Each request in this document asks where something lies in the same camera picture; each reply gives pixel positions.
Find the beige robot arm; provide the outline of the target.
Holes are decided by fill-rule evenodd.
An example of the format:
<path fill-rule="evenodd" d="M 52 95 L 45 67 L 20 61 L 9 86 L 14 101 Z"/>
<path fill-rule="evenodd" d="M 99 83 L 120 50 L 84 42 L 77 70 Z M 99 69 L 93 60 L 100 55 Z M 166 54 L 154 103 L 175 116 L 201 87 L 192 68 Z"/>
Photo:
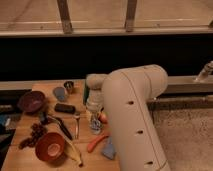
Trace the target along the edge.
<path fill-rule="evenodd" d="M 159 65 L 119 69 L 87 77 L 86 106 L 107 114 L 121 171 L 171 171 L 147 101 L 162 94 L 168 75 Z"/>

